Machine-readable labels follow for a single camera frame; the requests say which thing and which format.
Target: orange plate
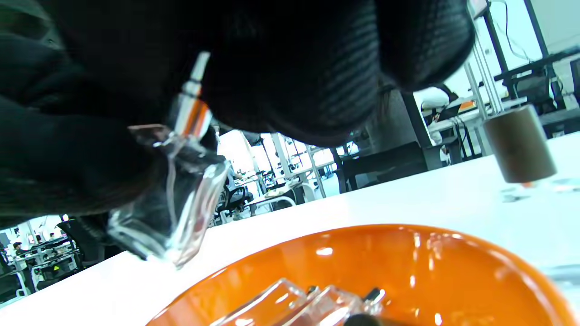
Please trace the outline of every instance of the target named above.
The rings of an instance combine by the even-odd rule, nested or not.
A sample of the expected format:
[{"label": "orange plate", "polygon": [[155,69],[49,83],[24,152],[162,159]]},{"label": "orange plate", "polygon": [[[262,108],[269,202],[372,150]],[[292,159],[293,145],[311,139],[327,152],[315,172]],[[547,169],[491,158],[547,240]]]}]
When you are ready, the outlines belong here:
[{"label": "orange plate", "polygon": [[512,253],[455,231],[382,224],[311,234],[243,258],[188,289],[149,326],[209,325],[282,277],[361,296],[382,288],[385,316],[406,325],[576,325],[554,285]]}]

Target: white tabletop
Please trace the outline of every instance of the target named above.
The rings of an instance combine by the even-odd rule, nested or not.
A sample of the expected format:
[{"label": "white tabletop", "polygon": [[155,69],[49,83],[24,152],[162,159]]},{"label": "white tabletop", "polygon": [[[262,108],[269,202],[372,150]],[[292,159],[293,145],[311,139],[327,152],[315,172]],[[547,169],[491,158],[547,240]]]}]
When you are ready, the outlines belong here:
[{"label": "white tabletop", "polygon": [[[580,134],[549,146],[562,175],[579,174]],[[185,289],[244,256],[360,224],[445,227],[495,242],[539,267],[580,263],[578,194],[562,195],[556,205],[539,197],[502,204],[498,191],[505,187],[494,157],[484,157],[228,223],[209,229],[200,253],[179,272],[122,253],[3,308],[0,320],[19,325],[34,306],[36,316],[54,316],[44,319],[47,325],[60,325],[62,318],[83,325],[145,325]],[[46,304],[55,298],[62,302],[57,309],[64,309],[58,317],[55,306]]]}]

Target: black glove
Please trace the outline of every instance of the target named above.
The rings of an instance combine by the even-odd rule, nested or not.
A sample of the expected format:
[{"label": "black glove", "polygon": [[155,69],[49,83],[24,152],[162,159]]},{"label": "black glove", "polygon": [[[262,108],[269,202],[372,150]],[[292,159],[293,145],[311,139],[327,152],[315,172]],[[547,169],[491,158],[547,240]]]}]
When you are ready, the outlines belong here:
[{"label": "black glove", "polygon": [[[373,112],[379,76],[404,90],[437,84],[474,41],[465,0],[41,5],[71,61],[53,53],[19,87],[0,82],[0,109],[12,115],[0,129],[3,215],[103,211],[137,196],[155,178],[156,160],[125,127],[165,120],[201,50],[212,54],[202,97],[219,120],[331,146]],[[11,60],[35,51],[1,48],[0,78]]]},{"label": "black glove", "polygon": [[0,35],[0,228],[46,214],[103,212],[155,178],[120,96],[63,52]]}]

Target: glass perfume bottle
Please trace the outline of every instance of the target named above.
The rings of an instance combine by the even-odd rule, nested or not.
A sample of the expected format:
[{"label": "glass perfume bottle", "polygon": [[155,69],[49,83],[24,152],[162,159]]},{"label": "glass perfume bottle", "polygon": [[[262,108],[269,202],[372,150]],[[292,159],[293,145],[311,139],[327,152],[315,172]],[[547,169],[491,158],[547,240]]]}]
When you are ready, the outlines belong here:
[{"label": "glass perfume bottle", "polygon": [[211,326],[339,326],[351,316],[380,316],[384,290],[361,298],[333,285],[307,292],[282,278],[236,311]]}]

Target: brown cylinder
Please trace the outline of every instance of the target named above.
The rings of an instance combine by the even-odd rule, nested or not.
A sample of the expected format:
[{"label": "brown cylinder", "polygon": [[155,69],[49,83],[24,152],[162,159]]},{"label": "brown cylinder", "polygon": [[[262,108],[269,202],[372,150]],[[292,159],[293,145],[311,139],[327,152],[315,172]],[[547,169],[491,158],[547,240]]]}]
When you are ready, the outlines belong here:
[{"label": "brown cylinder", "polygon": [[556,174],[546,135],[532,105],[492,117],[483,127],[506,182],[533,182]]}]

